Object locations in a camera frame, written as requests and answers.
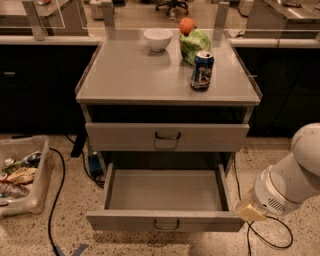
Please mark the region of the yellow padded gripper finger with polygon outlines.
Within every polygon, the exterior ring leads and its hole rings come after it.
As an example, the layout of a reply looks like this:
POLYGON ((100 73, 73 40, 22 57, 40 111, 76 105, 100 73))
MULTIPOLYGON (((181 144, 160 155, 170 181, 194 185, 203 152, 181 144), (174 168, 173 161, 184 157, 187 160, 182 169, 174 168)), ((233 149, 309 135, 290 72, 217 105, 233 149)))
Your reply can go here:
POLYGON ((235 213, 246 222, 267 219, 267 210, 254 198, 253 190, 249 190, 236 205, 235 213))

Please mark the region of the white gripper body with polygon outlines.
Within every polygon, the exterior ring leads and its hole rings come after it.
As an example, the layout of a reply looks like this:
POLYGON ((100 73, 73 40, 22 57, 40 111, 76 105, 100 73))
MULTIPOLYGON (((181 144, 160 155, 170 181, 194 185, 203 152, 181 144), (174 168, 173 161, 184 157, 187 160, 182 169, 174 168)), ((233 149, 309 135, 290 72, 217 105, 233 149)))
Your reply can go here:
POLYGON ((269 166, 256 179, 253 187, 253 198, 271 214, 283 216, 297 210, 301 203, 286 199, 273 185, 269 166))

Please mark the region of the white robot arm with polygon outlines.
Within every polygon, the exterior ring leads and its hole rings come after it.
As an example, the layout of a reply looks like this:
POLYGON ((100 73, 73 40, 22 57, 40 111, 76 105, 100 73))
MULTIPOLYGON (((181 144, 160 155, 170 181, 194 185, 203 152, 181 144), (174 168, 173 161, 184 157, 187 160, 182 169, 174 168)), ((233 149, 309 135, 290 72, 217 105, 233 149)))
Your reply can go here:
POLYGON ((260 173, 237 204, 244 221, 263 221, 268 214, 283 216, 320 194, 320 124, 300 128, 292 138, 291 152, 260 173))

